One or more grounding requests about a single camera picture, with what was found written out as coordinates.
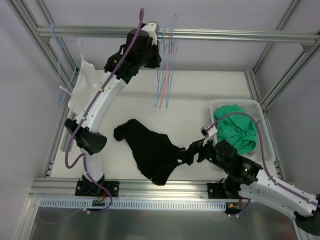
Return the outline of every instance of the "white wall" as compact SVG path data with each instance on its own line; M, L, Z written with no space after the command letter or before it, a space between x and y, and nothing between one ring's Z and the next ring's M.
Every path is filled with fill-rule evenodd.
M288 22L287 31L317 31L320 1L303 0ZM264 96L282 77L302 47L276 44L261 66L257 82ZM320 119L320 55L312 60L284 93L270 106L268 118L287 181L314 194L320 193L317 145Z
M57 77L0 2L0 239L15 239L32 181L41 177L61 106Z

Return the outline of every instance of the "white cloth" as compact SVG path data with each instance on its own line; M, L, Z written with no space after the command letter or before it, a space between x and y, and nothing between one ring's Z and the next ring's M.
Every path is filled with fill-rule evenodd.
M81 66L77 82L68 102L68 107L77 115L87 106L92 94L101 81L101 75L97 74L95 66L84 60L80 41L78 41L78 45L80 48Z

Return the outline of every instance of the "aluminum extrusion bar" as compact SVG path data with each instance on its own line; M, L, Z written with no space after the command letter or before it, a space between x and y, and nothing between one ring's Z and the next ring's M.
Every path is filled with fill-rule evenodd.
M58 37L125 38L134 28L134 26L57 25L54 27L54 32ZM37 31L42 37L51 36L50 25L39 25ZM169 31L166 29L163 33L163 28L160 28L158 38L168 39ZM313 44L318 38L319 35L316 32L208 29L174 29L173 31L173 39L176 40Z
M65 128L65 121L68 117L68 113L69 113L69 107L68 107L68 101L69 101L69 95L66 96L65 99L65 103L59 118L59 122L57 124L55 133L54 133L54 138L51 144L51 147L49 149L49 155L48 155L48 159L47 159L47 164L46 164L46 168L44 169L44 177L49 177L51 174L51 169L54 165L54 161L56 159L56 154L59 148L59 143L60 143L60 139L62 137L64 128Z
M248 89L250 96L253 100L256 100L259 102L261 100L261 96L258 90L258 84L257 84L257 79L256 75L254 74L253 70L248 68L244 71L244 76L247 81Z
M164 186L157 186L150 180L121 180L119 181L119 198L139 200L182 200L203 201L208 199L207 183L219 181L172 181ZM29 197L37 198L81 198L75 196L77 178L35 178Z
M22 26L25 28L30 38L33 40L34 44L38 47L46 61L49 63L50 67L56 74L58 74L58 57L51 48L50 44L43 43L41 36L37 32L37 21L28 8L28 5L24 0L6 0L6 2L18 18L18 20L21 22ZM66 88L68 86L70 77L71 75L69 75L65 68L62 66L61 81L63 87Z
M51 25L51 24L55 23L54 19L52 18L51 14L50 14L50 12L48 10L47 5L44 2L44 0L36 0L35 2L38 5L38 7L39 7L44 19L46 20L47 24ZM64 40L62 39L62 37L57 37L57 39L58 39L60 45L64 45L65 44ZM71 56L71 54L69 52L68 46L65 46L62 49L62 51L63 51L66 59L68 60L68 62L70 64L70 67L72 69L74 69L75 66L76 66L76 63L73 60L73 58L72 58L72 56Z

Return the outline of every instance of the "black bracket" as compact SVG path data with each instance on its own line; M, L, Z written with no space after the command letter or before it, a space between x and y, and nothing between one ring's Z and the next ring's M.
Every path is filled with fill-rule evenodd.
M67 118L64 122L64 126L72 135L78 127L78 124L76 120ZM91 156L101 152L107 143L107 138L105 136L99 132L91 132L88 127L83 128L82 126L79 128L74 139L76 145L79 148L86 150Z
M103 182L99 181L98 183L103 187L105 187L110 192L113 198L118 197L120 182L103 180ZM75 193L74 193L74 195L82 196L82 197L101 197L102 194L103 194L103 191L101 188L99 188L99 191L97 191L96 189L89 187L85 183L85 181L81 178L78 180L76 184Z
M229 199L221 183L207 183L207 192L209 199Z

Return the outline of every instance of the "aluminum frame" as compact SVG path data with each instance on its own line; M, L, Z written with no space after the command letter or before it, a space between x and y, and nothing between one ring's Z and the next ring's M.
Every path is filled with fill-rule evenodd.
M47 8L47 5L45 4L44 0L36 0L35 1L38 8L40 9L44 19L46 20L47 24L54 24L55 21L54 19L52 18L48 8ZM65 42L63 40L62 37L57 37L58 41L59 41L59 44L60 45L64 45ZM68 64L70 65L70 67L72 69L75 68L76 66L76 63L74 61L74 59L72 58L70 52L69 52L69 49L68 49L68 46L65 46L63 49L62 49L63 53L64 53L64 56L66 57L67 61L68 61Z
M247 68L244 71L244 77L246 80L246 84L248 86L248 90L249 90L251 99L259 102L261 99L261 95L260 95L260 92L258 89L257 78L256 78L256 75L254 74L253 70L251 68Z
M57 25L54 33L58 37L84 38L126 38L134 26L97 26L97 25ZM51 36L51 25L39 25L36 29L40 36ZM169 29L160 28L158 38L169 38ZM212 40L258 43L299 43L313 44L319 38L317 32L288 31L237 31L210 29L174 29L175 40Z
M30 198L83 198L75 196L78 178L35 178L29 193ZM150 180L108 179L119 181L120 199L132 200L180 200L203 201L208 199L207 183L219 181L173 181L164 186L153 184ZM230 202L232 199L217 199Z

